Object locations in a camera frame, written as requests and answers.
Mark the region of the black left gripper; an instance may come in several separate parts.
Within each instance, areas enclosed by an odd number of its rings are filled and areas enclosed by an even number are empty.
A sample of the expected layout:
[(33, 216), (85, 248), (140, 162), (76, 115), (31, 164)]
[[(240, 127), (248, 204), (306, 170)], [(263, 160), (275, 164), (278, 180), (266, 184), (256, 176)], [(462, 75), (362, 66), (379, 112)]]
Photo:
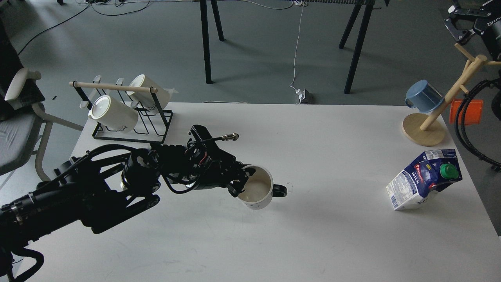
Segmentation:
[(184, 192), (215, 187), (227, 188), (232, 197), (245, 191), (245, 184), (256, 173), (252, 164), (243, 164), (234, 155), (220, 149), (217, 141), (236, 141), (236, 132), (212, 137), (202, 125), (193, 125), (193, 136), (181, 156), (184, 164), (178, 162), (180, 172), (172, 173), (173, 184), (184, 184)]

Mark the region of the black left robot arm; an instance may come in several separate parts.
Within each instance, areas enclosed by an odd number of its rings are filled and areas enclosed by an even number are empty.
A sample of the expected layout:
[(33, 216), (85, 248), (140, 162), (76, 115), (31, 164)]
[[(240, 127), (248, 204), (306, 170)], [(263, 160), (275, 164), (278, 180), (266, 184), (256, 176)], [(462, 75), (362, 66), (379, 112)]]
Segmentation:
[(44, 262), (27, 248), (29, 241), (80, 220), (95, 234), (102, 233), (147, 209), (160, 198), (155, 192), (162, 177), (168, 188), (184, 184), (192, 190), (227, 188), (231, 196), (245, 192), (255, 168), (220, 149), (217, 141), (235, 141), (237, 133), (213, 138), (206, 127), (193, 125), (185, 146), (133, 148), (108, 144), (72, 157), (56, 170), (56, 178), (1, 207), (1, 275), (24, 282)]

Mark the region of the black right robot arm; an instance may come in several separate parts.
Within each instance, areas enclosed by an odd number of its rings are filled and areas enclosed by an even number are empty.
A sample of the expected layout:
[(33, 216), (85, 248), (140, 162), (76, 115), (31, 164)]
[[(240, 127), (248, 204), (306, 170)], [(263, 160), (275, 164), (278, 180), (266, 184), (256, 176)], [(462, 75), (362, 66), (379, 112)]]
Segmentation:
[[(453, 0), (444, 25), (460, 46), (465, 45), (475, 34), (479, 35), (493, 59), (493, 63), (500, 63), (500, 7), (499, 0), (487, 0), (477, 9), (462, 8), (458, 0)], [(500, 162), (481, 153), (470, 142), (465, 129), (467, 125), (480, 123), (483, 101), (475, 97), (486, 87), (499, 90), (500, 78), (485, 79), (474, 86), (472, 93), (466, 93), (463, 99), (454, 99), (449, 114), (449, 123), (454, 125), (456, 136), (469, 152), (479, 160), (491, 164), (491, 168), (499, 172)]]

